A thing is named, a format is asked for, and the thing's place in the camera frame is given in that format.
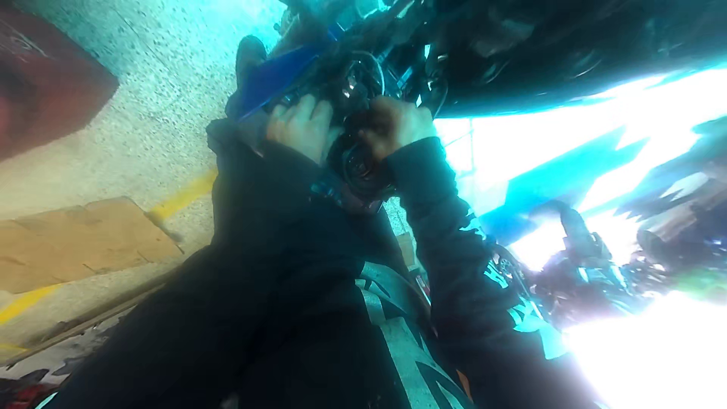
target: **wire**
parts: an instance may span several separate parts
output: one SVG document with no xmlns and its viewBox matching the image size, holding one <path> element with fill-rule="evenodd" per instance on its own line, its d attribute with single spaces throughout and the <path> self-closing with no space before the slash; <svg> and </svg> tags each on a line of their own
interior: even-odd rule
<svg viewBox="0 0 727 409">
<path fill-rule="evenodd" d="M 381 68 L 381 64 L 376 59 L 376 57 L 368 51 L 357 50 L 357 51 L 354 51 L 353 54 L 366 55 L 366 56 L 370 57 L 371 60 L 374 61 L 374 65 L 376 66 L 377 70 L 379 71 L 379 78 L 381 78 L 381 95 L 384 95 L 384 92 L 386 91 L 386 86 L 384 85 L 384 69 Z"/>
</svg>

